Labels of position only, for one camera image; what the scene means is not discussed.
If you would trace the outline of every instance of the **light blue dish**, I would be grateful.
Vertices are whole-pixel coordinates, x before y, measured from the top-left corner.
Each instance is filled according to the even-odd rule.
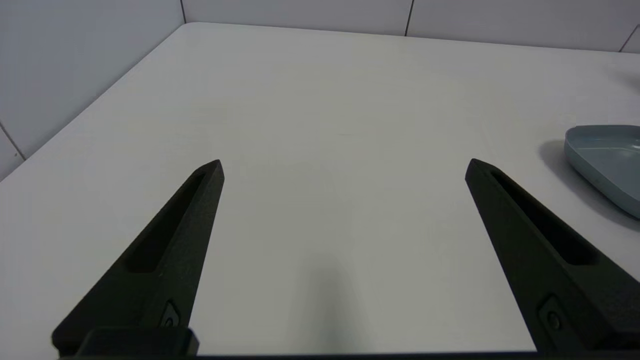
[[[573,127],[564,136],[564,153],[593,186],[640,218],[640,126]]]

